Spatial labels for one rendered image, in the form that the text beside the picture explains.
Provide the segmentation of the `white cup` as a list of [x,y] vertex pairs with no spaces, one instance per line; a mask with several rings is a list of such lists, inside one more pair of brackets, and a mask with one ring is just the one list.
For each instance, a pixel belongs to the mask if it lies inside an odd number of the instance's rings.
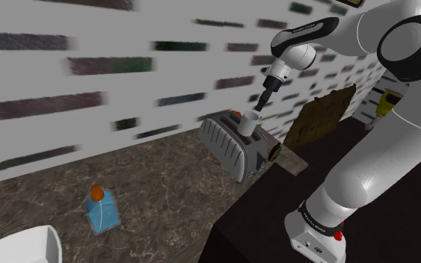
[[238,133],[245,137],[250,137],[254,129],[259,124],[262,116],[255,111],[245,111],[238,126]]

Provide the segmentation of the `small orange and blue object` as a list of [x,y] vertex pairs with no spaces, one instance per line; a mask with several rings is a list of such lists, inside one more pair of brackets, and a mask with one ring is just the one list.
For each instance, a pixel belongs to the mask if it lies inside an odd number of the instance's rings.
[[277,143],[268,154],[268,161],[272,162],[277,158],[282,150],[281,143]]

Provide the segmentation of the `grey toaster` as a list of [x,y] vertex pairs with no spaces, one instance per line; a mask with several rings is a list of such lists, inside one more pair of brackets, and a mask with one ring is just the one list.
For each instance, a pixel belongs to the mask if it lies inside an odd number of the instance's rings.
[[201,123],[198,132],[199,139],[238,183],[263,170],[271,149],[258,129],[250,137],[239,134],[241,119],[235,111],[215,114]]

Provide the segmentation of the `dark robot stand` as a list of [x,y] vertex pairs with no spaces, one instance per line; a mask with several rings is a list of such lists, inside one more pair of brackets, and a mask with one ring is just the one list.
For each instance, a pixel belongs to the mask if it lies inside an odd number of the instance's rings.
[[[312,263],[284,228],[327,172],[365,135],[353,117],[295,150],[308,163],[294,176],[273,164],[215,222],[198,263]],[[421,263],[421,163],[344,225],[345,263]]]

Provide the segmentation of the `yellow and black device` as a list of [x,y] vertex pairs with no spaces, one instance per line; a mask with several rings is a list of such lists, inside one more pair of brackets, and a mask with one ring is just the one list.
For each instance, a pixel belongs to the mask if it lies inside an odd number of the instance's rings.
[[383,93],[375,110],[375,117],[370,123],[365,125],[364,129],[366,131],[371,130],[374,125],[385,117],[401,99],[402,95],[400,94],[390,91]]

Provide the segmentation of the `blue bottle with orange cap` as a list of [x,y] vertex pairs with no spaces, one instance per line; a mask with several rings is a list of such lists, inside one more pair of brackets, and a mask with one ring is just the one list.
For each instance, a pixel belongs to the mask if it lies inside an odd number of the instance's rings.
[[85,201],[87,218],[95,235],[120,224],[120,215],[114,195],[100,185],[91,185]]

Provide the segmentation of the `dark framed wall picture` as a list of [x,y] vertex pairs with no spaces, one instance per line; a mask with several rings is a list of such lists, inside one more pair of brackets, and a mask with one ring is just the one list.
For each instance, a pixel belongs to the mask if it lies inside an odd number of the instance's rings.
[[365,2],[365,0],[337,0],[337,1],[354,8],[361,7],[363,3]]

